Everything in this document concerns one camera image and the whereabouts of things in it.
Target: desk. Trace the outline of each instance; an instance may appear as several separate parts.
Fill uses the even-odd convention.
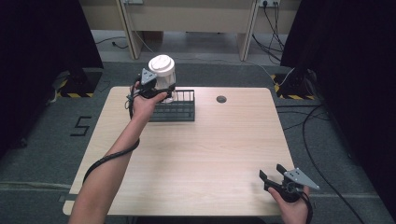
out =
[[[142,48],[136,31],[236,33],[241,61],[247,57],[257,0],[144,0],[143,5],[117,1],[133,59]]]
[[[279,182],[294,168],[276,108],[264,88],[177,88],[195,91],[195,122],[151,122],[140,136],[109,210],[119,216],[273,216],[275,201],[259,171]],[[110,91],[70,194],[129,120],[128,87]],[[219,95],[227,98],[220,104]],[[73,201],[66,201],[70,215]]]

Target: black curtain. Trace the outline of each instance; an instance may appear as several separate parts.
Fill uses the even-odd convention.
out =
[[[0,3],[0,158],[24,137],[63,71],[102,67],[78,0]]]
[[[335,126],[396,220],[395,40],[395,1],[302,0],[281,65],[317,73]]]

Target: white cup lid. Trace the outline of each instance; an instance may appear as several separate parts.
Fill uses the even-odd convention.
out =
[[[158,55],[151,59],[148,63],[151,72],[157,74],[159,77],[167,77],[174,72],[175,62],[168,55]]]

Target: person's right arm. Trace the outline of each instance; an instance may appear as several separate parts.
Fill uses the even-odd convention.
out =
[[[274,200],[280,208],[282,220],[285,224],[305,224],[308,216],[308,208],[303,199],[299,199],[295,203],[287,203],[280,194],[273,188],[269,188],[268,192],[273,196]],[[304,187],[304,193],[309,195],[309,187]]]

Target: metal basket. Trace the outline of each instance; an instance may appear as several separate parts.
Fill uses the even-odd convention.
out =
[[[194,90],[174,92],[174,101],[155,105],[150,122],[195,121]]]

